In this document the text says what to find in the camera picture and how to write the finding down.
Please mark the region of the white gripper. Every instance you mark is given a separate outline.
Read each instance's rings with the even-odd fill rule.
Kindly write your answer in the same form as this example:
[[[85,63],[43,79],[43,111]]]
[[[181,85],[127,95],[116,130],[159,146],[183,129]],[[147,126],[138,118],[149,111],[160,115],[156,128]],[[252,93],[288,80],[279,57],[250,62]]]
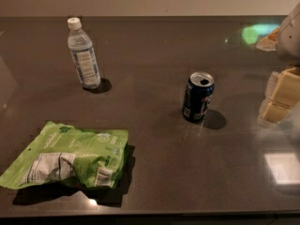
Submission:
[[[282,61],[300,61],[300,3],[283,20],[277,35],[277,54]],[[263,128],[280,123],[300,101],[300,67],[273,71],[268,79],[257,118]]]

